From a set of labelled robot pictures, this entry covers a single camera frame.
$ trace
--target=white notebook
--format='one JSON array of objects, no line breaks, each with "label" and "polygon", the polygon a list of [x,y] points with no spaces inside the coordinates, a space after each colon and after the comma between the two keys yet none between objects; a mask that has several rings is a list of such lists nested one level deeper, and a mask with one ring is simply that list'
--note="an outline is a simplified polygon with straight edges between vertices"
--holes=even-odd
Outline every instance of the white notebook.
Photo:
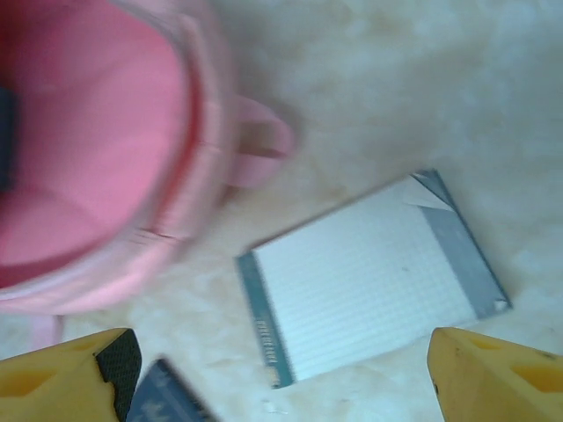
[{"label": "white notebook", "polygon": [[510,307],[436,171],[238,258],[274,388]]}]

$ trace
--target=pink backpack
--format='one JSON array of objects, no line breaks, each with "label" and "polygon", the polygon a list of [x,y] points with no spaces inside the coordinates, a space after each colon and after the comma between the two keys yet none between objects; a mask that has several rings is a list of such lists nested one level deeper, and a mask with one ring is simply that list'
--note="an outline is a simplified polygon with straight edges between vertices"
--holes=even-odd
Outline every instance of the pink backpack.
[{"label": "pink backpack", "polygon": [[[225,185],[266,181],[294,148],[235,89],[204,0],[0,2],[0,84],[19,100],[18,168],[0,196],[0,311],[60,315],[138,292],[201,233]],[[238,124],[274,154],[237,154]]]}]

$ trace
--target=white rug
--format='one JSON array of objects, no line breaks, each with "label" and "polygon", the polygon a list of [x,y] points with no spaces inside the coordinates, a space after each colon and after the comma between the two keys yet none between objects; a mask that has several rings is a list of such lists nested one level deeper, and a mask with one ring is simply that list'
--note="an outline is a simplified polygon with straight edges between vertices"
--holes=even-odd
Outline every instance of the white rug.
[{"label": "white rug", "polygon": [[[563,3],[215,0],[243,91],[297,128],[270,186],[221,209],[144,295],[68,318],[135,328],[227,421],[439,421],[428,338],[272,391],[232,257],[398,175],[440,170],[515,310],[476,331],[563,354]],[[25,350],[0,316],[0,358]]]}]

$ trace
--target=grid paper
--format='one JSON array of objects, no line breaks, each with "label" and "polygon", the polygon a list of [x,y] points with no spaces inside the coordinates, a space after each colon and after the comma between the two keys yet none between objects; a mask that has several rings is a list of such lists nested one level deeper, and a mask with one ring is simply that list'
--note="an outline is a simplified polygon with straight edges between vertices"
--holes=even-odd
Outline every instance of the grid paper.
[{"label": "grid paper", "polygon": [[476,320],[411,181],[255,250],[296,381]]}]

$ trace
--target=fluffy carpet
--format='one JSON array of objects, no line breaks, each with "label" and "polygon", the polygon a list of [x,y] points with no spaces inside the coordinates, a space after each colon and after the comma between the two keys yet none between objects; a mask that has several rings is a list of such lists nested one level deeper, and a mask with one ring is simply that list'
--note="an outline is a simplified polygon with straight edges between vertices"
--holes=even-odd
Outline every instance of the fluffy carpet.
[{"label": "fluffy carpet", "polygon": [[[441,173],[514,302],[473,330],[563,354],[563,3],[213,1],[242,90],[296,127],[298,157],[239,193],[144,295],[68,319],[135,328],[227,421],[439,421],[428,338],[296,386],[267,386],[232,257],[419,167]],[[23,351],[2,316],[0,357]]]}]

